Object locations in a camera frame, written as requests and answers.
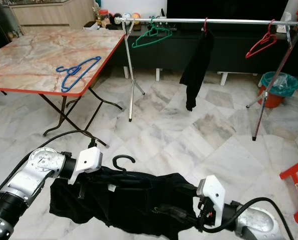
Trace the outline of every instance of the clothes rack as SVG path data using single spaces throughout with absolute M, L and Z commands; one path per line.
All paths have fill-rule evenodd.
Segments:
M 126 51 L 127 51 L 127 57 L 128 57 L 128 63 L 129 63 L 129 70 L 130 70 L 130 75 L 131 75 L 131 97 L 130 97 L 130 112 L 129 112 L 129 122 L 131 122 L 132 120 L 132 106 L 133 106 L 133 94 L 134 94 L 134 87 L 137 87 L 142 94 L 144 94 L 143 90 L 140 88 L 139 85 L 137 85 L 136 80 L 133 77 L 133 71 L 132 71 L 132 64 L 131 64 L 131 57 L 130 57 L 130 52 L 129 52 L 129 45 L 127 42 L 127 39 L 129 37 L 129 35 L 132 32 L 133 26 L 134 26 L 134 22 L 142 22 L 142 23 L 150 23 L 150 22 L 158 22 L 158 23 L 212 23 L 212 24 L 249 24 L 249 25 L 284 25 L 286 26 L 287 30 L 290 30 L 290 26 L 297 26 L 298 27 L 298 21 L 269 21 L 269 20 L 248 20 L 248 19 L 210 19 L 210 18 L 199 18 L 199 19 L 194 19 L 194 18 L 126 18 L 126 17 L 117 17 L 117 20 L 120 20 L 122 23 L 122 28 L 125 31 L 125 46 L 126 46 Z M 129 30 L 126 30 L 126 24 L 125 21 L 130 21 L 131 22 L 131 26 L 129 28 Z M 256 103 L 258 100 L 262 99 L 262 104 L 261 104 L 261 109 L 259 112 L 259 117 L 258 117 L 258 122 L 257 125 L 255 126 L 254 132 L 252 134 L 252 140 L 255 141 L 257 134 L 258 134 L 258 130 L 259 130 L 259 126 L 260 126 L 260 122 L 261 122 L 261 118 L 262 118 L 262 114 L 263 114 L 263 110 L 264 110 L 264 105 L 265 105 L 265 101 L 267 100 L 268 97 L 268 92 L 270 91 L 270 89 L 273 86 L 273 83 L 275 82 L 276 78 L 279 76 L 279 73 L 281 72 L 285 62 L 287 61 L 294 45 L 296 44 L 297 40 L 298 40 L 298 28 L 297 28 L 297 32 L 295 34 L 295 36 L 293 37 L 293 39 L 291 39 L 289 31 L 287 31 L 286 34 L 286 38 L 288 41 L 288 49 L 274 75 L 274 77 L 272 78 L 271 82 L 269 83 L 268 87 L 266 88 L 265 91 L 262 92 L 262 94 L 254 101 L 252 101 L 251 103 L 247 104 L 246 107 L 249 108 L 251 107 L 254 103 Z

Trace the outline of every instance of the metal rail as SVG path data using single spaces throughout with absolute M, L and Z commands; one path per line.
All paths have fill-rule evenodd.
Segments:
M 129 17 L 117 17 L 117 20 L 121 21 L 137 21 L 137 22 L 151 22 L 150 18 L 129 18 Z M 154 18 L 153 22 L 158 23 L 204 23 L 205 18 Z M 268 25 L 269 20 L 246 20 L 246 19 L 209 19 L 207 23 L 211 24 L 251 24 L 251 25 Z M 271 25 L 287 25 L 298 26 L 298 21 L 273 21 Z

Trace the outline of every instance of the folding table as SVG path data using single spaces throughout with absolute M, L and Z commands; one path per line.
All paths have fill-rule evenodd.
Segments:
M 29 33 L 0 49 L 0 91 L 23 92 L 40 95 L 59 114 L 60 119 L 53 131 L 67 120 L 75 129 L 80 128 L 69 119 L 68 115 L 88 89 L 101 102 L 95 110 L 85 130 L 88 129 L 102 103 L 111 104 L 123 110 L 119 105 L 99 97 L 90 85 L 100 73 L 110 56 L 123 40 L 124 31 L 108 30 L 55 30 L 39 33 Z M 63 66 L 69 69 L 81 62 L 100 56 L 101 59 L 68 91 L 62 92 L 62 81 L 67 72 L 57 72 L 56 68 Z M 68 77 L 66 86 L 70 86 L 90 65 L 81 66 L 76 75 Z M 59 109 L 45 95 L 60 95 L 63 97 Z M 66 103 L 67 97 L 77 99 Z M 72 106 L 65 113 L 65 106 Z

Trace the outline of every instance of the tv stand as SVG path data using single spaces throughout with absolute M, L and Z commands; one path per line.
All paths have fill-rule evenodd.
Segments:
M 147 27 L 143 25 L 140 31 L 133 31 L 128 38 L 129 46 L 146 30 Z M 275 71 L 288 48 L 285 34 L 276 33 L 278 37 L 276 44 L 246 59 L 245 54 L 263 37 L 265 31 L 210 30 L 215 42 L 208 70 L 224 73 L 222 84 L 225 83 L 227 73 L 263 74 Z M 130 47 L 132 66 L 135 69 L 184 70 L 197 47 L 200 34 L 200 31 L 177 30 L 172 37 L 161 42 L 139 48 Z M 156 37 L 144 37 L 141 41 L 151 42 L 162 37 L 164 37 L 163 34 Z M 121 67 L 128 66 L 124 44 L 116 49 L 110 63 Z M 282 71 L 298 76 L 298 41 Z M 159 79 L 160 71 L 157 70 L 156 76 Z

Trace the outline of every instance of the white wall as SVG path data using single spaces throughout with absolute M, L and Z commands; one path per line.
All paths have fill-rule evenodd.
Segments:
M 101 5 L 112 14 L 139 13 L 142 18 L 160 15 L 161 9 L 167 11 L 167 0 L 101 0 Z

